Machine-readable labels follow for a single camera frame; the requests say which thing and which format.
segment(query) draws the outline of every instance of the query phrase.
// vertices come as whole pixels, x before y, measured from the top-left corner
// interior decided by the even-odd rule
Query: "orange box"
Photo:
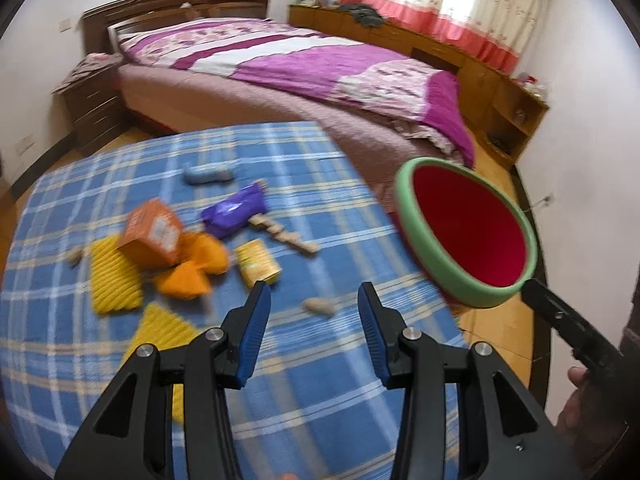
[[[152,198],[134,209],[118,239],[118,249],[142,269],[161,269],[178,263],[182,223],[172,209]]]

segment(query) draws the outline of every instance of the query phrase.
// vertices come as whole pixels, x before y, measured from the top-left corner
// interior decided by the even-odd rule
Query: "wall outlet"
[[[35,143],[36,141],[33,139],[32,134],[29,134],[21,138],[18,142],[14,144],[15,154],[17,156],[23,156],[24,152],[26,152]]]
[[[60,32],[64,32],[65,30],[69,30],[71,28],[71,18],[65,18],[61,22],[58,22],[58,30]]]

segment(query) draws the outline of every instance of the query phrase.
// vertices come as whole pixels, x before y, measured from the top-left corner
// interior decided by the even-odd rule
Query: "green rim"
[[[466,272],[447,253],[424,219],[415,198],[413,175],[419,166],[439,166],[471,178],[491,191],[507,206],[522,229],[527,249],[524,269],[517,282],[510,286],[487,285]],[[478,174],[439,158],[414,158],[404,163],[396,173],[394,187],[400,225],[416,257],[433,279],[462,303],[478,308],[499,305],[519,292],[524,282],[533,275],[538,260],[538,247],[529,221],[509,197]]]

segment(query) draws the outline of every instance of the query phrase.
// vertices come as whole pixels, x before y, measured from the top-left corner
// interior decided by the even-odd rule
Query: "purple blanket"
[[[207,18],[121,38],[145,66],[204,72],[436,128],[473,166],[458,80],[377,46],[247,18]]]

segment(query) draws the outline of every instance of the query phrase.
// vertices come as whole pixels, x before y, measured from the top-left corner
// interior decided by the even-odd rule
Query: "wooden headboard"
[[[143,16],[149,12],[176,10],[183,4],[191,4],[193,7],[206,5],[220,7],[217,4],[233,4],[235,2],[238,2],[238,6],[240,3],[253,4],[252,15],[256,18],[266,18],[267,16],[269,0],[118,0],[96,7],[85,12],[81,18],[84,52],[86,54],[90,52],[113,53],[109,38],[109,26]]]

